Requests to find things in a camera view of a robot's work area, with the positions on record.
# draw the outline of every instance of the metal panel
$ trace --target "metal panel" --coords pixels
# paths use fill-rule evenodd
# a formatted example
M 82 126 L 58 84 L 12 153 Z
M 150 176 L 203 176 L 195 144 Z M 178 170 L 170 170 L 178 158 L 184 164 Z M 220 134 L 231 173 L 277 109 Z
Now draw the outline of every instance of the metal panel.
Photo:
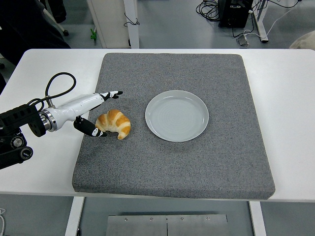
M 163 215 L 109 216 L 106 236 L 167 236 Z
M 168 236 L 229 236 L 226 215 L 169 215 Z
M 224 214 L 109 216 L 107 236 L 229 236 Z

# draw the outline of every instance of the electrical cable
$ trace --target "electrical cable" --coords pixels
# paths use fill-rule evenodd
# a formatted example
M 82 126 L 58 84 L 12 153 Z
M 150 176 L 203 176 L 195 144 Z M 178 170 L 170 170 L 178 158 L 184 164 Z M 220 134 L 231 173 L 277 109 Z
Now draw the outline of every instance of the electrical cable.
M 0 208 L 0 218 L 2 220 L 2 231 L 0 233 L 0 236 L 3 236 L 3 233 L 4 233 L 4 218 L 2 216 L 3 213 L 5 213 L 5 209 Z
M 140 23 L 138 22 L 138 18 L 136 18 L 137 22 L 134 23 L 134 22 L 131 21 L 131 19 L 129 19 L 129 17 L 126 15 L 126 13 L 125 13 L 125 16 L 126 16 L 127 19 L 129 20 L 128 22 L 124 23 L 124 26 L 125 26 L 125 27 L 127 27 L 127 24 L 128 24 L 128 23 L 132 24 L 133 26 L 138 26 L 138 25 L 140 25 Z
M 255 34 L 255 35 L 257 35 L 257 36 L 260 37 L 260 38 L 266 38 L 266 37 L 268 36 L 270 30 L 271 30 L 272 27 L 274 26 L 274 24 L 275 24 L 278 20 L 280 20 L 283 16 L 285 16 L 287 13 L 289 13 L 289 12 L 292 11 L 292 10 L 293 10 L 293 9 L 289 10 L 288 12 L 286 12 L 285 14 L 283 14 L 281 17 L 279 17 L 278 19 L 276 19 L 276 20 L 274 21 L 274 23 L 272 24 L 272 26 L 270 27 L 270 29 L 269 29 L 269 31 L 267 32 L 267 34 L 266 34 L 265 37 L 262 37 L 262 36 L 260 36 L 259 34 L 256 34 L 256 33 L 247 33 L 246 35 Z
M 297 1 L 296 4 L 293 5 L 293 6 L 282 6 L 282 5 L 280 5 L 280 4 L 278 4 L 278 3 L 274 2 L 274 1 L 271 1 L 271 0 L 267 0 L 267 1 L 272 2 L 272 3 L 276 4 L 276 5 L 284 7 L 284 8 L 293 8 L 300 2 L 300 1 Z
M 243 33 L 239 33 L 238 35 L 234 36 L 234 28 L 232 28 L 232 34 L 233 34 L 234 38 L 240 36 L 241 34 L 247 34 L 247 33 L 245 33 L 246 31 L 250 31 L 250 33 L 254 31 L 254 22 L 253 22 L 253 15 L 252 14 L 253 13 L 250 14 L 252 16 L 252 30 L 247 29 Z
M 53 96 L 49 96 L 49 95 L 48 95 L 48 90 L 49 90 L 49 87 L 50 87 L 52 81 L 53 81 L 56 77 L 58 77 L 58 76 L 60 76 L 60 75 L 68 75 L 68 76 L 70 76 L 70 77 L 73 79 L 73 85 L 71 86 L 71 88 L 69 88 L 68 90 L 66 90 L 66 91 L 64 91 L 64 92 L 62 92 L 62 93 L 59 93 L 59 94 L 56 94 L 56 95 L 53 95 Z M 69 93 L 70 91 L 72 91 L 72 90 L 74 89 L 76 83 L 77 83 L 77 81 L 76 81 L 75 77 L 74 77 L 72 74 L 70 74 L 70 73 L 68 73 L 68 72 L 60 72 L 60 73 L 57 73 L 56 75 L 54 75 L 54 76 L 49 80 L 49 82 L 48 82 L 48 84 L 47 84 L 47 87 L 46 87 L 46 90 L 45 90 L 45 97 L 42 98 L 42 99 L 40 99 L 40 98 L 35 98 L 35 99 L 29 101 L 29 102 L 27 103 L 27 105 L 30 106 L 30 105 L 36 105 L 36 104 L 38 104 L 38 103 L 41 103 L 42 105 L 41 105 L 40 109 L 38 110 L 38 111 L 40 112 L 40 111 L 44 108 L 44 101 L 47 101 L 47 100 L 50 100 L 50 99 L 53 99 L 53 98 L 56 98 L 56 97 L 60 97 L 60 96 L 63 96 L 63 95 L 65 95 L 65 94 Z
M 210 22 L 219 22 L 218 3 L 215 0 L 204 0 L 196 7 L 196 12 Z

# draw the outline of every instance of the black cable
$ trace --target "black cable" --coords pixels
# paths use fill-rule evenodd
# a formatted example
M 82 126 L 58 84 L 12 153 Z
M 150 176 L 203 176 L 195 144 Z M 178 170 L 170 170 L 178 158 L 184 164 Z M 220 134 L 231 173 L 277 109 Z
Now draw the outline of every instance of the black cable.
M 129 20 L 128 22 L 124 23 L 124 26 L 125 26 L 125 27 L 127 27 L 127 24 L 128 24 L 128 23 L 132 24 L 133 26 L 138 26 L 138 25 L 140 25 L 140 23 L 138 22 L 138 18 L 136 18 L 137 22 L 134 23 L 134 22 L 131 21 L 131 19 L 129 19 L 129 17 L 126 15 L 126 13 L 125 13 L 125 16 L 126 16 L 127 19 Z
M 252 30 L 251 30 L 250 32 L 247 32 L 247 33 L 251 33 L 251 32 L 254 31 L 254 22 L 253 22 L 253 16 L 252 16 L 252 14 L 251 14 L 251 17 L 252 17 Z M 232 28 L 232 34 L 233 34 L 233 37 L 234 37 L 234 38 L 240 36 L 241 34 L 247 34 L 247 33 L 244 33 L 244 32 L 243 32 L 243 33 L 239 33 L 238 35 L 234 36 L 234 28 Z
M 68 75 L 68 76 L 70 76 L 70 77 L 73 79 L 73 85 L 71 86 L 71 88 L 69 88 L 68 90 L 66 90 L 66 91 L 64 91 L 64 92 L 62 92 L 62 93 L 59 93 L 59 94 L 56 94 L 56 95 L 53 95 L 53 96 L 49 96 L 49 95 L 48 95 L 48 90 L 49 90 L 49 87 L 50 87 L 52 81 L 53 81 L 56 77 L 58 77 L 58 76 L 60 76 L 60 75 Z M 49 100 L 49 99 L 53 99 L 53 98 L 56 98 L 56 97 L 60 97 L 60 96 L 63 96 L 63 95 L 65 95 L 65 94 L 69 93 L 70 91 L 72 91 L 72 90 L 74 89 L 76 83 L 77 83 L 77 81 L 76 81 L 75 77 L 74 77 L 72 74 L 70 74 L 70 73 L 68 73 L 68 72 L 60 72 L 60 73 L 54 75 L 54 76 L 49 80 L 49 82 L 48 82 L 48 84 L 47 84 L 47 86 L 46 86 L 46 90 L 45 90 L 45 97 L 42 98 L 42 99 L 40 99 L 40 98 L 35 98 L 35 99 L 29 101 L 29 102 L 27 103 L 27 105 L 36 105 L 36 104 L 38 104 L 38 103 L 41 103 L 41 107 L 40 107 L 40 109 L 38 110 L 38 111 L 40 112 L 40 111 L 44 108 L 44 101 L 47 101 L 47 100 Z
M 270 0 L 267 0 L 267 1 L 272 2 L 272 3 L 276 4 L 276 5 L 284 7 L 284 8 L 293 8 L 300 2 L 300 1 L 297 1 L 296 4 L 293 5 L 293 6 L 282 6 L 282 5 L 280 5 L 280 4 L 278 4 L 278 3 L 274 2 L 274 1 L 270 1 Z
M 218 3 L 215 0 L 204 0 L 196 7 L 196 12 L 210 22 L 219 22 Z

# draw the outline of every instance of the black cable bundle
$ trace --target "black cable bundle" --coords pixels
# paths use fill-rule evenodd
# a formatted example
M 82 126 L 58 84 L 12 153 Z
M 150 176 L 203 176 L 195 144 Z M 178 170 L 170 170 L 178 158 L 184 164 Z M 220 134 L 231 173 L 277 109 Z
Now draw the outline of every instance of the black cable bundle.
M 204 0 L 196 7 L 196 12 L 210 22 L 219 22 L 218 3 L 215 0 Z

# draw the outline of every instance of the white plate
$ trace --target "white plate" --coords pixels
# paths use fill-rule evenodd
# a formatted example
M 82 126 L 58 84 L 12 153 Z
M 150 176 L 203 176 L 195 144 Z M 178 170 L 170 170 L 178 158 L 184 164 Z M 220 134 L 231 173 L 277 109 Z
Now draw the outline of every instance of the white plate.
M 183 142 L 205 130 L 209 113 L 204 102 L 196 95 L 171 90 L 160 93 L 149 102 L 145 118 L 149 129 L 158 137 Z

